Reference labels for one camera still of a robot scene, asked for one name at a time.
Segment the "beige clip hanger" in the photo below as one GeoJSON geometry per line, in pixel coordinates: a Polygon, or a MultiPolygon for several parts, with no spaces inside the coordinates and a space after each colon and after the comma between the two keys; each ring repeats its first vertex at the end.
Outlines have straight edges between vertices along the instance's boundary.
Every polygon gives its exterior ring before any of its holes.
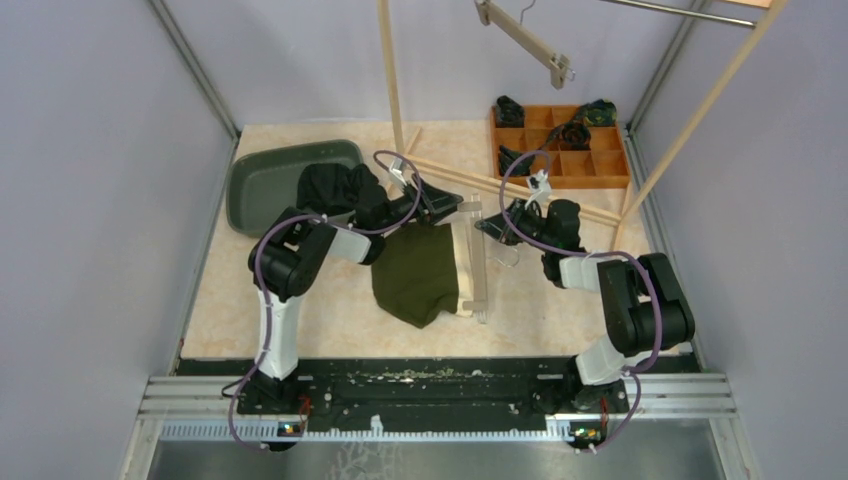
{"type": "Polygon", "coordinates": [[[497,26],[549,71],[553,88],[560,90],[566,82],[574,80],[575,72],[567,56],[554,50],[493,1],[477,0],[474,4],[484,26],[497,26]]]}
{"type": "Polygon", "coordinates": [[[454,251],[457,260],[459,316],[469,316],[478,324],[488,324],[490,302],[488,299],[487,260],[494,259],[502,266],[512,268],[519,263],[516,247],[495,243],[496,251],[486,253],[487,236],[475,225],[482,221],[483,204],[475,192],[458,207],[459,218],[451,222],[454,233],[454,251]]]}

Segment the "green underwear with cream waistband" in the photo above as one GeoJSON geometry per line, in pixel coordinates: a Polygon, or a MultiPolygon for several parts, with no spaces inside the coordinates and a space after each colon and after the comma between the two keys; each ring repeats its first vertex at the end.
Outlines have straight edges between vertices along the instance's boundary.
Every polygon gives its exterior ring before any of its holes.
{"type": "Polygon", "coordinates": [[[469,318],[474,300],[467,228],[461,222],[430,226],[407,224],[385,238],[371,265],[377,305],[416,328],[441,313],[469,318]]]}

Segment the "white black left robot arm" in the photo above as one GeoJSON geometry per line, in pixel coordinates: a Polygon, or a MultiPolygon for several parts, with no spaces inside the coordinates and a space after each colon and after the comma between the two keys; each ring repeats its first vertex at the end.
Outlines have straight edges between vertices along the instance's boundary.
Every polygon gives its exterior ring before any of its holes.
{"type": "Polygon", "coordinates": [[[287,208],[248,259],[262,305],[260,345],[253,369],[237,391],[239,410],[277,414],[307,400],[295,374],[300,305],[325,260],[346,259],[371,269],[377,305],[422,329],[461,307],[456,231],[446,218],[458,212],[461,195],[415,177],[402,196],[364,184],[353,196],[349,225],[327,221],[328,211],[287,208]]]}

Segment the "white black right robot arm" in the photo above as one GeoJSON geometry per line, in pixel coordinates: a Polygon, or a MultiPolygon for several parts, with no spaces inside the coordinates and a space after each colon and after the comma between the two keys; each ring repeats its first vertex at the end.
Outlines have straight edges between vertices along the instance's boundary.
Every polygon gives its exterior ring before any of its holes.
{"type": "Polygon", "coordinates": [[[543,274],[555,287],[599,294],[605,333],[569,361],[563,385],[567,406],[588,412],[625,370],[691,341],[695,320],[666,255],[591,253],[581,245],[579,213],[569,200],[542,209],[535,201],[515,199],[475,227],[503,245],[538,248],[543,274]]]}

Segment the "hanging beige clip hanger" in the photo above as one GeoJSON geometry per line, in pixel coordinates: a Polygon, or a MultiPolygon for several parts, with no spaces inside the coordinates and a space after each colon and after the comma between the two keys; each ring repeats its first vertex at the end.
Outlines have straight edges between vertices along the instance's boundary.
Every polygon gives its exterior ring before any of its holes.
{"type": "Polygon", "coordinates": [[[474,4],[484,26],[497,26],[549,71],[553,88],[560,90],[566,82],[574,80],[575,72],[567,56],[554,50],[493,1],[477,0],[474,4]]]}

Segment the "light wooden clothes rack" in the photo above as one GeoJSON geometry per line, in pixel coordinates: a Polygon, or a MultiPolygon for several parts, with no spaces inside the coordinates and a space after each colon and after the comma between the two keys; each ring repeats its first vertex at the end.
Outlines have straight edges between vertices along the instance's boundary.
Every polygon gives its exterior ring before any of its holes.
{"type": "Polygon", "coordinates": [[[503,146],[538,146],[543,152],[553,157],[551,164],[546,167],[553,189],[624,189],[623,203],[618,213],[588,205],[581,209],[581,215],[584,219],[613,228],[611,246],[618,248],[629,218],[639,210],[642,203],[648,198],[665,171],[677,158],[717,99],[786,6],[783,1],[749,1],[746,4],[747,7],[760,9],[763,12],[761,18],[753,22],[709,14],[704,9],[706,4],[703,1],[693,2],[689,9],[672,8],[645,1],[634,1],[631,5],[634,8],[679,15],[684,20],[666,50],[661,65],[652,77],[649,88],[643,95],[637,112],[628,126],[630,133],[637,132],[642,117],[646,115],[648,107],[652,104],[668,72],[675,63],[679,51],[687,42],[693,21],[704,20],[732,24],[747,28],[750,31],[735,57],[728,63],[724,72],[716,80],[639,190],[633,188],[630,167],[626,161],[624,140],[618,125],[614,121],[609,121],[604,125],[598,123],[586,125],[584,127],[586,133],[584,142],[577,147],[567,145],[561,135],[562,131],[566,126],[577,127],[578,125],[576,120],[578,109],[573,105],[530,105],[526,107],[523,123],[518,127],[500,127],[496,123],[492,123],[490,125],[490,136],[492,165],[495,171],[493,177],[454,169],[446,164],[419,157],[413,158],[414,166],[426,173],[456,184],[474,187],[489,193],[494,193],[497,189],[503,188],[514,198],[528,199],[531,196],[530,188],[519,186],[499,172],[500,149],[503,146]]]}

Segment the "dark rolled sock front left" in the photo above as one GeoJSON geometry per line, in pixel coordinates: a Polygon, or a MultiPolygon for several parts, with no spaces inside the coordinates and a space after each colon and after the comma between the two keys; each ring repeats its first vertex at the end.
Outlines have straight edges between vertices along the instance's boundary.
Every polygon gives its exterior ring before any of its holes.
{"type": "MultiPolygon", "coordinates": [[[[498,146],[498,154],[497,154],[497,165],[498,165],[498,173],[500,176],[504,176],[509,167],[515,163],[520,157],[524,155],[524,152],[520,152],[517,150],[510,149],[505,145],[498,146]]],[[[531,168],[534,163],[535,157],[530,156],[524,158],[521,162],[518,162],[514,168],[512,169],[511,177],[513,176],[529,176],[531,174],[531,168]]]]}

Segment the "dark rolled sock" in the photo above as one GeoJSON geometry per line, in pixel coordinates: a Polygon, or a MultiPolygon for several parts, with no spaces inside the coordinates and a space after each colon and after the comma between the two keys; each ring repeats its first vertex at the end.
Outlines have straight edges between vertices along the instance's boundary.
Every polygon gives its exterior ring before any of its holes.
{"type": "Polygon", "coordinates": [[[496,99],[494,113],[497,128],[524,127],[526,118],[524,107],[507,95],[496,99]]]}
{"type": "Polygon", "coordinates": [[[588,151],[590,149],[591,132],[582,122],[563,124],[559,137],[564,150],[588,151]]]}
{"type": "MultiPolygon", "coordinates": [[[[505,145],[498,146],[498,154],[497,154],[497,165],[498,165],[498,173],[500,176],[504,176],[509,167],[515,163],[520,157],[524,155],[524,152],[520,152],[517,150],[510,149],[505,145]]],[[[535,157],[530,156],[524,158],[521,162],[518,162],[514,168],[512,169],[511,177],[513,176],[529,176],[531,174],[531,168],[534,163],[535,157]]]]}

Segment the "dark rolled sock far left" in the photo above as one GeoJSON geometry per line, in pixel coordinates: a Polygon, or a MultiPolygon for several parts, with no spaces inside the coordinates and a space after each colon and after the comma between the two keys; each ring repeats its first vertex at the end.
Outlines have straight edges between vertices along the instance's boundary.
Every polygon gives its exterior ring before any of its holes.
{"type": "Polygon", "coordinates": [[[494,113],[497,128],[524,127],[526,118],[524,107],[507,95],[496,99],[494,113]]]}

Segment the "black striped garment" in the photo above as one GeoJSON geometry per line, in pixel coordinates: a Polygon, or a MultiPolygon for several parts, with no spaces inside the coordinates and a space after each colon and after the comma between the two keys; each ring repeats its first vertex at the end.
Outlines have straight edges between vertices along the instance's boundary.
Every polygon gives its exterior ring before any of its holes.
{"type": "Polygon", "coordinates": [[[297,183],[296,206],[327,216],[380,206],[388,200],[376,175],[364,164],[311,164],[297,183]]]}

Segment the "orange wooden compartment tray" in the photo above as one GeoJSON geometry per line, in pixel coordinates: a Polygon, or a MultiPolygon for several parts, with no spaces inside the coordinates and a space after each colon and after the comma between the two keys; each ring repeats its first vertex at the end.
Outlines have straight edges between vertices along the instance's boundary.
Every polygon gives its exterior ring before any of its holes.
{"type": "MultiPolygon", "coordinates": [[[[498,173],[498,146],[520,152],[534,150],[544,141],[553,127],[554,107],[576,105],[526,105],[523,128],[497,128],[494,107],[489,111],[489,132],[492,170],[498,173]]],[[[554,189],[623,189],[630,183],[630,169],[622,134],[614,127],[592,128],[588,151],[544,150],[548,154],[535,156],[531,174],[549,167],[549,182],[554,189]]],[[[527,176],[509,176],[513,184],[524,186],[527,176]]]]}

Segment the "long dark patterned sock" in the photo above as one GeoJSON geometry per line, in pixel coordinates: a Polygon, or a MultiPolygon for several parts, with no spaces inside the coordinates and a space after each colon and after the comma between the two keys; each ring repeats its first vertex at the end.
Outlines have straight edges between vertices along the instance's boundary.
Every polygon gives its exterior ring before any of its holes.
{"type": "Polygon", "coordinates": [[[554,107],[552,109],[553,127],[540,144],[540,150],[564,150],[559,137],[562,125],[568,122],[582,122],[591,132],[592,128],[614,127],[618,120],[617,106],[606,99],[598,99],[579,106],[554,107]]]}

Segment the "grey-green plastic tub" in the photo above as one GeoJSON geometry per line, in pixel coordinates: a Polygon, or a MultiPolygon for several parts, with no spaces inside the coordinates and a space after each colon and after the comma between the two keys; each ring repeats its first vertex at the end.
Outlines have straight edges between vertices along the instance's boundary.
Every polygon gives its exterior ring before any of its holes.
{"type": "Polygon", "coordinates": [[[363,163],[360,148],[343,139],[276,147],[247,154],[229,168],[225,210],[232,230],[260,237],[297,200],[299,178],[313,164],[356,167],[363,163]]]}

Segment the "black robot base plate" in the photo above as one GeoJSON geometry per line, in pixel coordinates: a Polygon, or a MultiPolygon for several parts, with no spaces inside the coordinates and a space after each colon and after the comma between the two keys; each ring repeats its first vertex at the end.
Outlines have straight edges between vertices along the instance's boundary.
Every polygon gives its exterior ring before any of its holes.
{"type": "Polygon", "coordinates": [[[316,390],[339,389],[342,400],[399,403],[466,404],[472,400],[513,401],[536,413],[589,412],[607,408],[622,379],[599,404],[578,410],[566,398],[571,357],[458,359],[303,360],[292,378],[276,386],[253,374],[221,388],[235,398],[239,414],[308,413],[316,390]]]}

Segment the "aluminium front rail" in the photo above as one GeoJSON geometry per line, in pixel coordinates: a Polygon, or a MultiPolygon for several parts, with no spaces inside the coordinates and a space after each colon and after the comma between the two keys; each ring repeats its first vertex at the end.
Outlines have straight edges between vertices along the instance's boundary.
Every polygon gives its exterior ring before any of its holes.
{"type": "Polygon", "coordinates": [[[339,389],[320,388],[308,413],[239,414],[219,395],[222,377],[154,377],[137,418],[161,422],[160,438],[245,443],[304,442],[573,442],[581,431],[608,421],[734,419],[737,409],[718,374],[649,374],[627,377],[607,408],[536,413],[513,401],[401,405],[343,402],[339,389]]]}

